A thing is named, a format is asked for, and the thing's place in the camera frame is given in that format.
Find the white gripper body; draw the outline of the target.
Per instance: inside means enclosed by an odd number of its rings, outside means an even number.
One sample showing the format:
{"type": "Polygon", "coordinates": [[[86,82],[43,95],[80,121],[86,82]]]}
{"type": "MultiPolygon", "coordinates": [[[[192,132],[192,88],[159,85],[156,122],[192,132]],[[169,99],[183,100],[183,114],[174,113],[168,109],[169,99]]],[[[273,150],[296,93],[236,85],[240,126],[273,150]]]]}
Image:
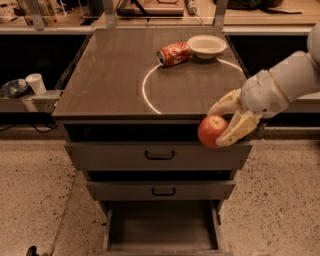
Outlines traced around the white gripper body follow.
{"type": "Polygon", "coordinates": [[[262,70],[249,78],[240,93],[244,111],[272,118],[289,106],[289,79],[278,72],[262,70]]]}

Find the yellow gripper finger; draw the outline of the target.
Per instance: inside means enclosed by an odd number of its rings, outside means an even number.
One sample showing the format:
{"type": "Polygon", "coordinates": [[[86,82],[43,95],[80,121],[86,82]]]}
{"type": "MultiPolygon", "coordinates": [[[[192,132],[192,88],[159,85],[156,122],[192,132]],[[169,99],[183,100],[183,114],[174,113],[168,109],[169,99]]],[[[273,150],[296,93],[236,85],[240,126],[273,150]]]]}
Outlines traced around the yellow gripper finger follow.
{"type": "Polygon", "coordinates": [[[236,111],[227,129],[216,139],[218,147],[228,147],[244,138],[257,128],[261,119],[260,114],[251,111],[240,113],[236,111]]]}
{"type": "Polygon", "coordinates": [[[218,100],[208,111],[207,115],[218,115],[223,116],[228,113],[235,113],[237,110],[241,109],[241,104],[239,103],[239,96],[241,94],[240,89],[235,89],[228,92],[220,100],[218,100]]]}

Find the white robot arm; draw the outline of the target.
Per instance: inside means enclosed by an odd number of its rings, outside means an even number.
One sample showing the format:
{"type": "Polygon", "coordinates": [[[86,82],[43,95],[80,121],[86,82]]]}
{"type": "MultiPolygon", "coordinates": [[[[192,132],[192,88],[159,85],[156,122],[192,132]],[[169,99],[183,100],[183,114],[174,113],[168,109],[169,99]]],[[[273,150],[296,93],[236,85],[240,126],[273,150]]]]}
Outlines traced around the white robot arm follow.
{"type": "Polygon", "coordinates": [[[269,70],[259,71],[209,109],[208,116],[233,114],[227,129],[216,139],[219,147],[236,143],[261,119],[272,118],[296,99],[320,91],[320,23],[311,29],[307,49],[293,53],[269,70]]]}

